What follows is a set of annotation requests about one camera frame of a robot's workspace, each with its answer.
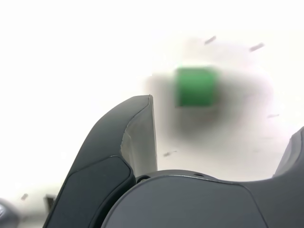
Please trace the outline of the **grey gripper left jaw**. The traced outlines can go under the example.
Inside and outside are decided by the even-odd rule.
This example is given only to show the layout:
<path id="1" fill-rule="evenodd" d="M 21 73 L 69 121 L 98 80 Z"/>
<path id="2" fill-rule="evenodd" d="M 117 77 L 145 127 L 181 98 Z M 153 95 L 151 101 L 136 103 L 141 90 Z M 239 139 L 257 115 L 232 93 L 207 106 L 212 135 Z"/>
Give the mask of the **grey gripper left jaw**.
<path id="1" fill-rule="evenodd" d="M 44 227 L 99 228 L 111 207 L 157 171 L 153 97 L 134 96 L 91 129 L 57 195 Z"/>

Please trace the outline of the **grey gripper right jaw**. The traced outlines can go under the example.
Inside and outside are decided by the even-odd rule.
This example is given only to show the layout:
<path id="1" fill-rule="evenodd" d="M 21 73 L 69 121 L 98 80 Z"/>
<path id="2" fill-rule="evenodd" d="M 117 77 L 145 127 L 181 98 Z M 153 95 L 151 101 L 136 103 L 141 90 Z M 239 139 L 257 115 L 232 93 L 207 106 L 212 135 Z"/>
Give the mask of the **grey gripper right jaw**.
<path id="1" fill-rule="evenodd" d="M 290 139 L 274 176 L 230 182 L 163 175 L 127 191 L 104 228 L 301 228 L 304 225 L 304 132 Z"/>

